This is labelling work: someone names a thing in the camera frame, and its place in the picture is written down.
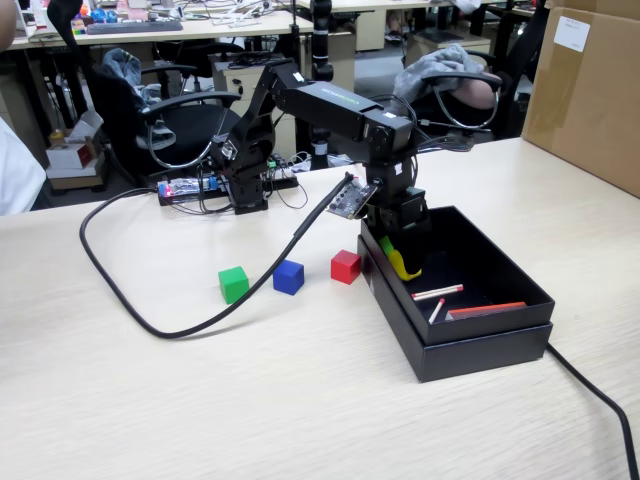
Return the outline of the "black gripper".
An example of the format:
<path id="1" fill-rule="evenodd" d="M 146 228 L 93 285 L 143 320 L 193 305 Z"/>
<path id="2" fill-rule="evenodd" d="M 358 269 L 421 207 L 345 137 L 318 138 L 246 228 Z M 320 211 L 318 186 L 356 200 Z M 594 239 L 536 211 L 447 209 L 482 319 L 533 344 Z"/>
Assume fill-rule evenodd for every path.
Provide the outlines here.
<path id="1" fill-rule="evenodd" d="M 365 166 L 366 180 L 376 187 L 367 201 L 366 224 L 373 232 L 394 235 L 378 243 L 387 258 L 400 253 L 408 274 L 417 274 L 428 253 L 432 222 L 425 191 L 415 187 L 413 162 L 394 160 Z"/>

